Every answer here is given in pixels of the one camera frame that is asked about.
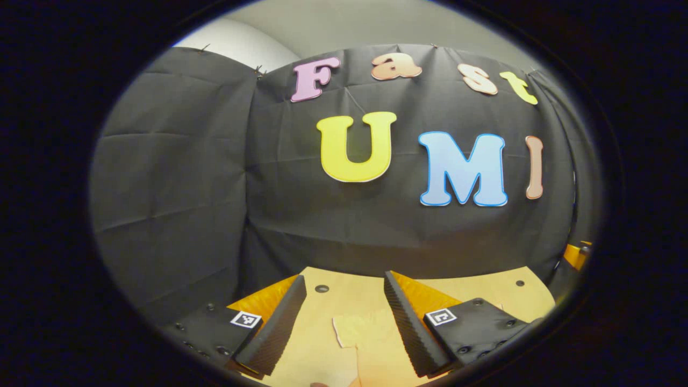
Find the screw hole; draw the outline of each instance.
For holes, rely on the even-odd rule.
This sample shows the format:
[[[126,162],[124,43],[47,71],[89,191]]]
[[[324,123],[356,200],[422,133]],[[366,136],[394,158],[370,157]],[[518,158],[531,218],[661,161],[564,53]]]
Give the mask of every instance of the screw hole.
[[[217,347],[217,352],[218,352],[220,355],[225,355],[225,356],[231,355],[231,354],[229,353],[229,351],[227,350],[227,348],[224,348],[223,346]]]

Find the ceiling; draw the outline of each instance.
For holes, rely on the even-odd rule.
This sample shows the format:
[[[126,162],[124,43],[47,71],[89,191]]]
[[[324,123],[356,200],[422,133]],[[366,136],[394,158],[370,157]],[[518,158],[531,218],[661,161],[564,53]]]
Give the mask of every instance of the ceiling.
[[[432,43],[523,70],[543,67],[496,31],[427,0],[263,0],[224,17],[260,30],[300,58],[362,45]]]

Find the foam letter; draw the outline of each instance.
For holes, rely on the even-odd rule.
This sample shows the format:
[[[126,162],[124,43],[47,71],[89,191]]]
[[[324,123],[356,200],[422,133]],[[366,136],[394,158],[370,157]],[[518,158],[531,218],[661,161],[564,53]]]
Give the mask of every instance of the foam letter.
[[[373,64],[375,67],[370,74],[379,81],[395,79],[397,76],[413,78],[423,71],[413,62],[410,55],[401,52],[380,55],[373,59]]]
[[[372,151],[363,163],[352,163],[346,154],[347,128],[354,123],[349,116],[335,116],[320,120],[316,125],[322,132],[320,157],[325,173],[343,182],[366,182],[382,176],[391,162],[391,123],[396,115],[374,112],[363,116],[370,125]]]
[[[330,82],[330,67],[339,67],[339,63],[339,59],[333,56],[294,67],[294,72],[297,73],[297,92],[292,96],[292,102],[320,96],[323,90],[316,88],[315,82],[318,81],[321,85],[327,85]]]
[[[451,196],[445,187],[445,176],[454,188],[459,203],[464,204],[480,178],[480,188],[473,197],[479,206],[498,207],[506,204],[502,173],[504,139],[494,134],[481,134],[475,140],[468,160],[454,139],[445,132],[427,132],[418,142],[428,151],[428,190],[420,196],[426,206],[446,206]]]
[[[461,63],[459,71],[464,75],[464,82],[476,92],[495,95],[497,86],[488,78],[490,77],[482,68]]]
[[[526,145],[530,150],[530,184],[526,189],[528,199],[542,196],[542,141],[535,136],[526,137]]]
[[[521,97],[522,100],[526,101],[527,103],[537,105],[537,98],[528,94],[526,91],[528,84],[523,79],[520,79],[516,76],[516,74],[510,71],[500,72],[499,76],[509,81],[509,85],[511,85],[511,87],[514,89],[514,92],[516,92],[516,95]]]

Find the wrinkled black fabric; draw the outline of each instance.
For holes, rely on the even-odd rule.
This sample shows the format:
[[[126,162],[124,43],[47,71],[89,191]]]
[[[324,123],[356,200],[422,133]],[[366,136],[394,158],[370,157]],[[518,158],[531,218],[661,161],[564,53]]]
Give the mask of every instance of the wrinkled black fabric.
[[[173,48],[133,81],[98,141],[96,239],[113,279],[156,322],[237,291],[255,79],[231,59]]]
[[[422,74],[377,81],[371,60],[387,52],[411,55]],[[318,98],[292,103],[293,67],[337,56],[331,81]],[[459,63],[485,70],[499,93],[471,90]],[[574,202],[569,145],[557,112],[543,92],[529,87],[534,106],[514,93],[500,72],[521,70],[466,52],[423,45],[377,45],[304,59],[275,70],[257,84],[246,138],[248,226],[242,248],[245,291],[267,286],[305,266],[379,276],[394,270],[414,278],[447,278],[530,266],[544,278],[566,245]],[[370,155],[369,128],[361,117],[393,112],[392,160],[366,183],[330,178],[321,166],[316,123],[346,115],[351,161]],[[444,131],[466,156],[480,134],[504,138],[503,207],[453,201],[426,207],[427,153],[418,136]],[[544,143],[544,195],[525,196],[530,173],[526,136]]]
[[[554,108],[564,129],[570,155],[576,172],[576,196],[574,219],[569,240],[574,246],[581,241],[591,242],[605,219],[605,187],[600,157],[596,152],[595,122],[585,112],[574,106],[561,86],[555,85],[543,72],[529,74],[534,86],[541,89],[548,103]]]
[[[566,259],[562,258],[559,265],[552,271],[551,279],[547,283],[547,288],[552,293],[556,303],[562,301],[573,290],[572,284],[580,277],[580,272],[571,266]]]
[[[411,55],[422,74],[373,79],[371,60],[388,52]],[[341,66],[319,85],[322,95],[292,103],[293,67],[330,56]],[[499,93],[470,89],[459,63],[482,68]],[[499,76],[505,71],[524,79],[539,103],[521,100]],[[98,142],[91,190],[96,237],[114,279],[159,323],[177,313],[173,305],[188,313],[204,302],[229,302],[306,266],[454,278],[527,265],[545,280],[569,241],[575,213],[589,209],[581,199],[590,195],[574,185],[574,163],[594,165],[583,121],[561,95],[540,73],[425,45],[340,50],[258,81],[241,63],[173,48],[122,95]],[[317,122],[351,116],[348,156],[362,162],[371,151],[361,120],[369,112],[397,115],[389,169],[366,183],[329,177]],[[428,162],[418,136],[430,131],[450,133],[466,157],[480,134],[504,138],[506,205],[477,206],[479,182],[464,205],[449,182],[449,205],[422,205]],[[537,200],[525,194],[526,136],[544,144],[544,195]],[[571,149],[580,156],[572,158]],[[593,221],[578,219],[573,231],[590,234]]]

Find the pink letter f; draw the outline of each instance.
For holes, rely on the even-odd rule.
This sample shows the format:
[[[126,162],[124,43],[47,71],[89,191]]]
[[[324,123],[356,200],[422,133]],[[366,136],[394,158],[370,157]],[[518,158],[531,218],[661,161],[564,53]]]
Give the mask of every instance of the pink letter f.
[[[320,71],[315,71],[318,67],[323,66],[326,67]],[[292,102],[320,96],[323,90],[315,87],[315,81],[319,81],[321,85],[327,85],[330,82],[330,67],[339,67],[339,59],[333,56],[294,67],[294,71],[297,73],[297,92],[292,96]]]

